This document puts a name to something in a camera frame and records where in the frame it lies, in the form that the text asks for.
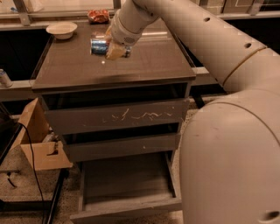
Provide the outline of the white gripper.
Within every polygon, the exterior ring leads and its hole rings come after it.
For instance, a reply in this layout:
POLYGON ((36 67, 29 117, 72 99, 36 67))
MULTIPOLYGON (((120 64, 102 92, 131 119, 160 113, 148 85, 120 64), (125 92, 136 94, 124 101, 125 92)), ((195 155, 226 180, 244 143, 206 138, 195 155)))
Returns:
POLYGON ((122 10, 118 10, 112 19, 111 27, 106 30, 104 36, 106 42, 109 43, 106 59, 121 58, 126 53, 124 46, 133 46, 140 39, 142 31, 143 26, 136 18, 133 18, 132 14, 125 14, 122 10))

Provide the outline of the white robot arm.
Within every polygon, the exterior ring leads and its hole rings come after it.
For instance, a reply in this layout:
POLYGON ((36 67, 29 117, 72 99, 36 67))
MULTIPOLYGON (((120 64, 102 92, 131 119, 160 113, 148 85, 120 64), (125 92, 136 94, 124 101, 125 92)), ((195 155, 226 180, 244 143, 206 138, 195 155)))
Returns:
POLYGON ((227 95, 185 128, 185 224, 280 224, 280 55, 191 0, 126 0, 113 43, 133 46, 162 18, 227 95))

